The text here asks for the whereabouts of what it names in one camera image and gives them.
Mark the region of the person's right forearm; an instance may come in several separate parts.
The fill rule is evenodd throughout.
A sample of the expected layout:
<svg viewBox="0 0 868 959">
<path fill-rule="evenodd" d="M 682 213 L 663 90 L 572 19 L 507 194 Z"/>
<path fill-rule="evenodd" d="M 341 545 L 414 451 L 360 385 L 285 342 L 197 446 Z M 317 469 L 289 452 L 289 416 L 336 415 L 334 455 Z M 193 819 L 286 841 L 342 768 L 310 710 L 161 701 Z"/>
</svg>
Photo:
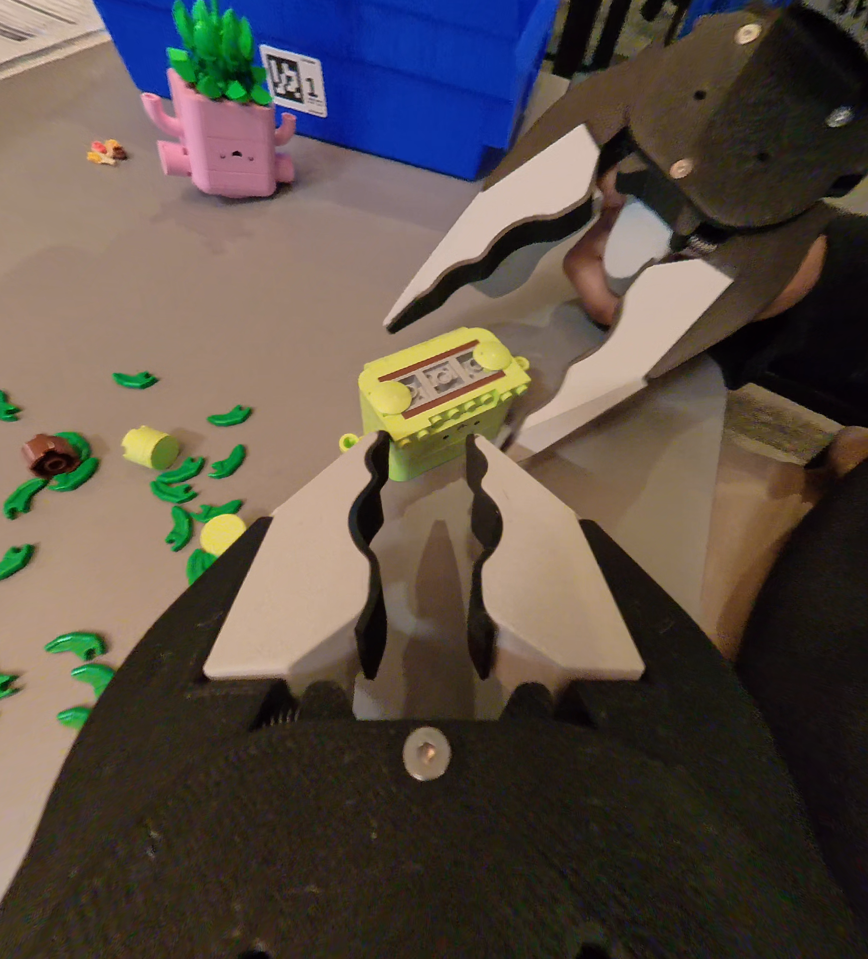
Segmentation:
<svg viewBox="0 0 868 959">
<path fill-rule="evenodd" d="M 754 384 L 844 426 L 868 428 L 868 216 L 837 216 L 825 238 L 811 291 L 710 355 L 731 390 Z"/>
</svg>

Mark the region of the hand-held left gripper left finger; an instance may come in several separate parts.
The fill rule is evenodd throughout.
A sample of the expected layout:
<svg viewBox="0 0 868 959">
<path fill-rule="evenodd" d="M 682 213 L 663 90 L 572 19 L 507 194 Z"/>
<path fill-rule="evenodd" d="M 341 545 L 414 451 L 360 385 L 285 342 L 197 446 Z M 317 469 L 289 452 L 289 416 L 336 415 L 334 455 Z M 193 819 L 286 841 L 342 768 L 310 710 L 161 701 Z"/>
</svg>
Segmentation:
<svg viewBox="0 0 868 959">
<path fill-rule="evenodd" d="M 212 680 L 377 677 L 388 620 L 371 544 L 390 436 L 365 435 L 278 506 L 204 665 Z"/>
</svg>

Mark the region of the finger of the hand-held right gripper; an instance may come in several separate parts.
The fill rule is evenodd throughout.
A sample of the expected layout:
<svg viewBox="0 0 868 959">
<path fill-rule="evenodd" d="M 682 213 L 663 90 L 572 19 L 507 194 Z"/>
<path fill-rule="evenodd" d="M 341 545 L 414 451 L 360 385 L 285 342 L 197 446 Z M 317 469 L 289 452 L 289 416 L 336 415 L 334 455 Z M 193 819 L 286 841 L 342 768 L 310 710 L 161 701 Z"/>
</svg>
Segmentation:
<svg viewBox="0 0 868 959">
<path fill-rule="evenodd" d="M 700 260 L 645 269 L 606 341 L 568 367 L 559 390 L 511 432 L 508 455 L 535 455 L 642 390 L 648 374 L 731 286 Z"/>
<path fill-rule="evenodd" d="M 559 243 L 587 226 L 599 156 L 587 127 L 578 125 L 481 191 L 404 289 L 384 328 L 404 329 L 465 286 L 488 280 L 518 250 Z"/>
</svg>

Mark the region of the blue storage bin with tag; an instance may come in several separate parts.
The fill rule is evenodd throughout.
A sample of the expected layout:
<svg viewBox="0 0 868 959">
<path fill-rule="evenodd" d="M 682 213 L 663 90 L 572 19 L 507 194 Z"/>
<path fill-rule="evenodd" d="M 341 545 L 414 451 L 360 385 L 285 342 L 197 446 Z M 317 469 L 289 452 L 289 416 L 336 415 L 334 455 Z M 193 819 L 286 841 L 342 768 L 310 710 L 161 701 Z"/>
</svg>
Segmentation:
<svg viewBox="0 0 868 959">
<path fill-rule="evenodd" d="M 136 88 L 174 113 L 175 2 L 94 2 Z M 509 149 L 558 2 L 217 2 L 251 25 L 296 134 L 476 180 Z"/>
</svg>

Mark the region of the person's right hand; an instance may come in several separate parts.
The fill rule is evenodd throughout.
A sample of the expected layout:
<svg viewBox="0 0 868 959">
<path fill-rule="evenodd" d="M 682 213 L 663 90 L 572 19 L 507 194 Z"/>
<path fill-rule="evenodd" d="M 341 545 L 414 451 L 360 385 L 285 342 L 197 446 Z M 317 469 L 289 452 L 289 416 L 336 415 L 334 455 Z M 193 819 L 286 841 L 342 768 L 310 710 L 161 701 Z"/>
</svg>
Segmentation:
<svg viewBox="0 0 868 959">
<path fill-rule="evenodd" d="M 608 329 L 614 322 L 620 298 L 608 286 L 604 257 L 609 235 L 627 198 L 616 189 L 614 169 L 598 180 L 598 190 L 599 216 L 563 258 L 562 270 L 592 322 Z"/>
</svg>

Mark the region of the person's black clothing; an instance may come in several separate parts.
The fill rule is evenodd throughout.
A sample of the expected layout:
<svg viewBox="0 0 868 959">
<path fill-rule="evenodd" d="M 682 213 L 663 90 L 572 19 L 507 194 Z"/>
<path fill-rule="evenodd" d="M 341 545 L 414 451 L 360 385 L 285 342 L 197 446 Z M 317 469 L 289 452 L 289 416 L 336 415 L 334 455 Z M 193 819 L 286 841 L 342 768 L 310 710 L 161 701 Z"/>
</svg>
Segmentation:
<svg viewBox="0 0 868 959">
<path fill-rule="evenodd" d="M 790 533 L 736 668 L 868 937 L 868 459 Z"/>
</svg>

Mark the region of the lime cylinder brick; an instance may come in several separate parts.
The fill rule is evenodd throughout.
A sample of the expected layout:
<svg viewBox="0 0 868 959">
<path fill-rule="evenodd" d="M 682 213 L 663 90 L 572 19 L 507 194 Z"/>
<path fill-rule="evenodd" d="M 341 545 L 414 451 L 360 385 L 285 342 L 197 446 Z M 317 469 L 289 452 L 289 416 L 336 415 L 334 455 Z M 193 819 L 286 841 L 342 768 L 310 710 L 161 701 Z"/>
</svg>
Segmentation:
<svg viewBox="0 0 868 959">
<path fill-rule="evenodd" d="M 201 529 L 199 544 L 208 555 L 219 557 L 245 534 L 247 523 L 236 513 L 221 513 L 206 521 Z"/>
<path fill-rule="evenodd" d="M 173 466 L 181 451 L 178 438 L 150 426 L 130 429 L 120 444 L 125 460 L 160 472 Z"/>
</svg>

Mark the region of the white printed paper sheet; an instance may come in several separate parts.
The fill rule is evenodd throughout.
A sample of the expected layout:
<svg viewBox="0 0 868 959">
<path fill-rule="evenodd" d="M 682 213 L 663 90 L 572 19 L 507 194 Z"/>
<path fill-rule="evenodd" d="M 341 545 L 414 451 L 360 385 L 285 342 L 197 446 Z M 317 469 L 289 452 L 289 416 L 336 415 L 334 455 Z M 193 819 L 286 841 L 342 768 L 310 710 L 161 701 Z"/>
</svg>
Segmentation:
<svg viewBox="0 0 868 959">
<path fill-rule="evenodd" d="M 0 80 L 109 39 L 92 1 L 0 1 Z"/>
</svg>

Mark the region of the lime brick pot figure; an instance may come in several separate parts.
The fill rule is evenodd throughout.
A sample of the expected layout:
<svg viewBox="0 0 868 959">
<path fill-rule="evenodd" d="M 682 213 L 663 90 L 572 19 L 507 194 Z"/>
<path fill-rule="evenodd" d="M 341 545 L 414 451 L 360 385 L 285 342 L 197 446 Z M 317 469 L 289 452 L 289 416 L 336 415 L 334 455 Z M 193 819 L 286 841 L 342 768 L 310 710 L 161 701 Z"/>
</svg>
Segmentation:
<svg viewBox="0 0 868 959">
<path fill-rule="evenodd" d="M 389 436 L 390 480 L 416 480 L 462 458 L 468 436 L 495 440 L 530 368 L 487 329 L 443 333 L 364 366 L 362 432 Z"/>
</svg>

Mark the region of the pink brick plant pot figure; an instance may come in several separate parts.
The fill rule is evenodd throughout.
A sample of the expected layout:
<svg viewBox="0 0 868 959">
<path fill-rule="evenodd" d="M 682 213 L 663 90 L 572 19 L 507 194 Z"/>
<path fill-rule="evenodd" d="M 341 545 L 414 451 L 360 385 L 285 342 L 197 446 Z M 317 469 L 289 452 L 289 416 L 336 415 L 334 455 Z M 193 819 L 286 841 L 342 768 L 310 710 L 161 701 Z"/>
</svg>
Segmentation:
<svg viewBox="0 0 868 959">
<path fill-rule="evenodd" d="M 175 2 L 180 46 L 165 50 L 174 113 L 154 93 L 140 94 L 149 120 L 168 140 L 157 144 L 164 174 L 188 177 L 221 198 L 269 198 L 295 179 L 284 152 L 297 118 L 277 114 L 251 25 L 217 2 Z"/>
</svg>

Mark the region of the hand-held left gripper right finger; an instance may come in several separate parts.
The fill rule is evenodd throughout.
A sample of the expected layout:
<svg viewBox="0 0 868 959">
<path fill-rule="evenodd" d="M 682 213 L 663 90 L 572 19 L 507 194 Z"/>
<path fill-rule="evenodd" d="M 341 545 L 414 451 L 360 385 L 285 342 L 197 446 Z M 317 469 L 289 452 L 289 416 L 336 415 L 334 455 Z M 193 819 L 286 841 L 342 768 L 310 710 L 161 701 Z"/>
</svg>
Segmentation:
<svg viewBox="0 0 868 959">
<path fill-rule="evenodd" d="M 645 664 L 576 513 L 487 438 L 465 438 L 472 566 L 466 636 L 500 684 L 637 681 Z"/>
</svg>

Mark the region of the scattered green leaf pieces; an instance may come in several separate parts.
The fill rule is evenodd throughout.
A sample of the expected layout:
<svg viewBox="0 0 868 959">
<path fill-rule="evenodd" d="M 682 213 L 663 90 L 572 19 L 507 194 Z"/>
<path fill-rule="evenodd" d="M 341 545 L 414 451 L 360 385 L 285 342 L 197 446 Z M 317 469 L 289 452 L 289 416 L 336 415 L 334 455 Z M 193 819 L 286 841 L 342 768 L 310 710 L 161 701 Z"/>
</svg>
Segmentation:
<svg viewBox="0 0 868 959">
<path fill-rule="evenodd" d="M 159 379 L 150 371 L 143 370 L 138 374 L 113 373 L 113 382 L 121 388 L 130 390 L 145 390 L 156 384 Z M 8 393 L 0 390 L 0 422 L 17 422 L 21 409 L 13 404 Z M 223 414 L 212 414 L 206 417 L 206 422 L 218 428 L 229 428 L 244 423 L 253 414 L 253 408 L 238 404 Z M 97 472 L 100 464 L 98 457 L 93 455 L 90 441 L 77 431 L 62 431 L 55 436 L 67 438 L 81 453 L 80 465 L 68 474 L 54 478 L 51 481 L 32 478 L 19 484 L 3 501 L 1 513 L 8 521 L 14 521 L 18 516 L 30 512 L 33 501 L 44 489 L 57 493 L 69 493 L 81 488 Z M 213 462 L 209 477 L 215 480 L 228 478 L 242 466 L 246 458 L 244 444 L 236 444 L 229 455 L 224 459 Z M 197 513 L 185 509 L 185 504 L 196 498 L 189 481 L 196 478 L 204 468 L 205 457 L 188 457 L 181 465 L 171 466 L 164 472 L 157 471 L 158 475 L 150 482 L 152 494 L 161 502 L 170 503 L 172 528 L 164 539 L 165 545 L 170 546 L 172 552 L 178 552 L 191 542 L 197 524 L 203 525 L 213 516 L 221 513 L 236 513 L 243 506 L 242 499 L 231 500 L 224 505 L 202 504 Z M 35 556 L 37 546 L 32 543 L 10 545 L 0 557 L 0 582 L 17 575 L 27 568 Z M 200 576 L 216 561 L 217 557 L 208 555 L 200 546 L 193 549 L 186 561 L 186 579 L 188 585 L 196 582 Z M 71 671 L 71 676 L 91 686 L 95 699 L 100 698 L 111 679 L 114 670 L 100 662 L 99 656 L 106 653 L 107 646 L 101 636 L 92 631 L 69 631 L 51 640 L 44 647 L 44 651 L 51 654 L 72 653 L 78 656 L 81 665 Z M 18 689 L 14 683 L 18 676 L 0 673 L 0 700 L 15 694 Z M 84 727 L 92 707 L 75 705 L 57 713 L 57 721 L 76 731 Z"/>
</svg>

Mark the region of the brown stump brick piece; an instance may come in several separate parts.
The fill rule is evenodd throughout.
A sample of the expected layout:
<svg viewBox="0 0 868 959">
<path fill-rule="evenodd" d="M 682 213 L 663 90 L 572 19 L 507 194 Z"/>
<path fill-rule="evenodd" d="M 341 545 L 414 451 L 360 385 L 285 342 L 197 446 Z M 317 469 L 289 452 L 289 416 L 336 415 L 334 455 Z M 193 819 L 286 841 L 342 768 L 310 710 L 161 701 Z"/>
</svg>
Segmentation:
<svg viewBox="0 0 868 959">
<path fill-rule="evenodd" d="M 21 446 L 21 455 L 26 468 L 42 480 L 68 474 L 76 469 L 82 456 L 67 438 L 38 434 Z"/>
</svg>

